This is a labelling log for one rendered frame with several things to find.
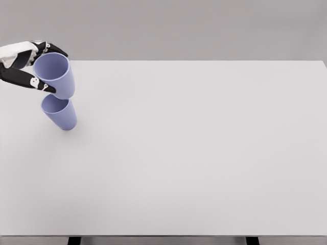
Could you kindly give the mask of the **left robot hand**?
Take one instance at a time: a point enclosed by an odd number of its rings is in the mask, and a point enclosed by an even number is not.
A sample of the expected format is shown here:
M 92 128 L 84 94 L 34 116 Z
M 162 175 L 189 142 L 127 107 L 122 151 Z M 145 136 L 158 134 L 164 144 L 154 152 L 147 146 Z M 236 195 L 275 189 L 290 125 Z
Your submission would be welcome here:
M 24 67 L 32 66 L 41 55 L 47 53 L 60 53 L 68 57 L 65 51 L 47 41 L 22 41 L 1 46 L 0 80 L 24 88 L 55 93 L 53 86 L 22 71 Z

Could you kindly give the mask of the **lavender blue plastic cup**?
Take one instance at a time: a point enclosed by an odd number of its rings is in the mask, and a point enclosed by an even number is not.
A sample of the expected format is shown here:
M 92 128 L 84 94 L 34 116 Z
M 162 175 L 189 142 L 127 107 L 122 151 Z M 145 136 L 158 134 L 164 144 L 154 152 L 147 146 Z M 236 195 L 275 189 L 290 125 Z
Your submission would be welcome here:
M 41 102 L 45 115 L 62 130 L 71 130 L 77 124 L 77 116 L 70 99 L 59 99 L 52 94 Z
M 75 80 L 69 59 L 60 53 L 41 55 L 33 64 L 37 78 L 56 89 L 54 96 L 70 99 L 75 93 Z

